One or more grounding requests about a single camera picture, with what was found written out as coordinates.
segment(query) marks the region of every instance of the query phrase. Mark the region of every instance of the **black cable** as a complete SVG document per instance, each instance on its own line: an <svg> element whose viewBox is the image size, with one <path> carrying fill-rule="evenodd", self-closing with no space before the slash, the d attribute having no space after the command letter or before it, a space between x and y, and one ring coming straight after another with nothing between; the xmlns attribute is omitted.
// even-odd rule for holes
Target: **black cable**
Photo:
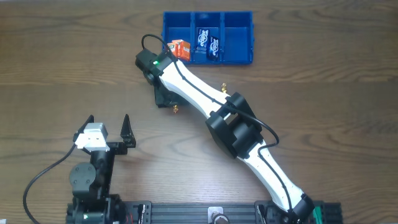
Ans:
<svg viewBox="0 0 398 224"><path fill-rule="evenodd" d="M29 211L29 209L27 208L27 203L26 203L26 197L27 197L27 193L30 189L30 187L32 186L32 184L39 178L41 177L43 174L45 174L47 171L49 171L50 169L53 169L56 165L60 164L62 161L64 161L75 149L75 143L73 143L73 146L70 148L69 152L64 155L60 160L58 160L57 162L54 162L51 166L47 167L46 169L44 169L42 172L40 172L39 174L37 174L30 182L29 184L26 186L25 192L24 192L24 196L23 196L23 202L24 202L24 209L26 212L26 215L32 220L33 223L35 224L40 224L31 214L31 212Z"/></svg>
<svg viewBox="0 0 398 224"><path fill-rule="evenodd" d="M180 74L182 80L185 80L190 86L192 86L194 89L196 89L197 91L199 91L201 94L203 94L205 97L207 97L208 99L210 99L212 102L215 102L215 103L219 104L220 106L222 106L222 107L224 107L224 108L230 110L230 112L237 113L237 114L239 114L239 115L241 115L241 116L244 116L244 117L247 118L247 119L250 119L250 120L254 121L255 123L260 124L261 126L263 126L264 128L266 128L266 129L275 137L275 142L274 142L274 143L272 143L272 144L266 144L265 146L261 146L261 147L258 149L257 153L259 154L260 159L261 159L263 162L265 162L265 164L266 164L266 165L270 168L270 170L275 174L275 176L278 178L278 180L279 180L280 183L282 184L282 188L285 190L286 197L287 197L287 201L288 201L288 203L289 203L289 210L288 210L288 213L289 213L289 220L288 220L288 222L290 223L290 219L291 219L292 211L293 211L293 210L292 210L292 202L291 202L291 200L290 200L289 192L287 191L287 188L286 188L284 182L282 181L282 179L280 178L280 176L278 175L278 173L274 170L274 168L272 168L272 166L264 159L264 157L263 157L262 154L261 154L261 150L262 150L262 149L265 149L265 148L268 148L268 147L273 147L273 146L276 146L276 145L279 144L279 137L278 137L278 135L276 134L276 132L275 132L270 126L268 126L266 123L264 123L264 122L260 121L259 119L257 119L257 118L255 118L255 117L251 116L250 114L247 114L247 113L245 113L245 112L243 112L243 111L241 111L241 110L237 110L237 109L235 109L235 108L233 108L233 107L231 107L231 106L228 106L228 105L226 105L226 104L224 104L224 103L221 103L221 102L217 101L216 99L212 98L210 95L208 95L207 93L205 93L204 91L202 91L201 89L199 89L198 87L196 87L196 86L195 86L193 83L191 83L189 80L187 80L187 78L182 74L182 72L180 71L180 69L179 69L179 67L178 67L178 65L177 65L177 58L173 55L172 51L170 50L169 45L167 45L166 41L164 41L162 38L160 38L160 37L158 37L158 36L156 36L156 35L154 35L154 34L146 34L146 35L142 36L141 45L142 45L142 48L143 48L143 49L145 49L144 39L145 39L146 37L153 37L153 38L156 38L156 39L158 39L159 41L161 41L161 43L162 43L162 44L165 46L165 48L167 49L167 51L168 51L168 53L169 53L169 55L170 55L170 58L172 59L172 61L173 61L173 63L174 63L174 66L175 66L175 68L177 69L178 73Z"/></svg>

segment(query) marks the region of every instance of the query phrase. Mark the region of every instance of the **blue snack package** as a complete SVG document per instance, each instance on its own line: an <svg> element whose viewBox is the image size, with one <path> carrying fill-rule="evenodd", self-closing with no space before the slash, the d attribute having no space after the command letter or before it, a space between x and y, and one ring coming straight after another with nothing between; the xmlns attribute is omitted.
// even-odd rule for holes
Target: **blue snack package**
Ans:
<svg viewBox="0 0 398 224"><path fill-rule="evenodd" d="M210 60L218 60L218 38L217 37L210 37L210 44L207 49L207 58Z"/></svg>
<svg viewBox="0 0 398 224"><path fill-rule="evenodd" d="M209 33L208 29L199 29L197 50L206 51Z"/></svg>

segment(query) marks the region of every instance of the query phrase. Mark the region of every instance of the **blue plastic bin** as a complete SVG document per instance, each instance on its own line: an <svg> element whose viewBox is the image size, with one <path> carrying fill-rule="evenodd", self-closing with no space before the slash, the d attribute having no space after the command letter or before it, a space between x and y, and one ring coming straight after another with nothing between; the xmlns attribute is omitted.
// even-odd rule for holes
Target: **blue plastic bin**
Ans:
<svg viewBox="0 0 398 224"><path fill-rule="evenodd" d="M196 50L199 28L219 38L217 61ZM191 60L186 63L242 65L253 61L253 28L251 11L164 12L162 37L168 43L178 39L191 43Z"/></svg>

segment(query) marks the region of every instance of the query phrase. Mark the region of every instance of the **robotic arm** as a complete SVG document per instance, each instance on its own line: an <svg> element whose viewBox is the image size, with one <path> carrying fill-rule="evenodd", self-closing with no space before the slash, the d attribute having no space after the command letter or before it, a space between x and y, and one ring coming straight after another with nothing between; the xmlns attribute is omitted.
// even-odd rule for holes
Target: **robotic arm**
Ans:
<svg viewBox="0 0 398 224"><path fill-rule="evenodd" d="M272 201L289 215L290 221L301 223L301 220L305 220L314 209L313 202L289 180L270 155L268 148L258 150L266 145L260 134L261 126L239 113L230 121L232 117L230 110L214 101L255 117L243 96L239 93L229 96L210 87L178 60L176 66L180 74L174 60L175 58L166 50L156 55L143 49L136 56L137 67L143 71L147 81L155 88L157 106L170 107L187 102L192 104L207 118L206 125L217 145L232 158L238 158L250 167L270 192ZM268 165L258 153L261 153Z"/></svg>

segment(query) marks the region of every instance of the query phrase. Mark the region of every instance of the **wooden tabletop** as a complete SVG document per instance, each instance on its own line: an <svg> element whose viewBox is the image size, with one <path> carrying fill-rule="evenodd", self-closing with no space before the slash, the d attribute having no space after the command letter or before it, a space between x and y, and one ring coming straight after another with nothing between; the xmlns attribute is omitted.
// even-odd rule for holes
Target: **wooden tabletop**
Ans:
<svg viewBox="0 0 398 224"><path fill-rule="evenodd" d="M141 37L162 32L163 11L209 10L253 11L253 64L189 69L245 96L280 135L271 154L312 199L341 202L345 223L397 222L398 2L385 0L1 1L0 219L30 222L26 185L90 114L115 141L130 115L137 148L116 157L111 186L123 200L271 199L193 107L158 109L134 65ZM88 161L75 150L33 185L36 219L65 221L70 170Z"/></svg>

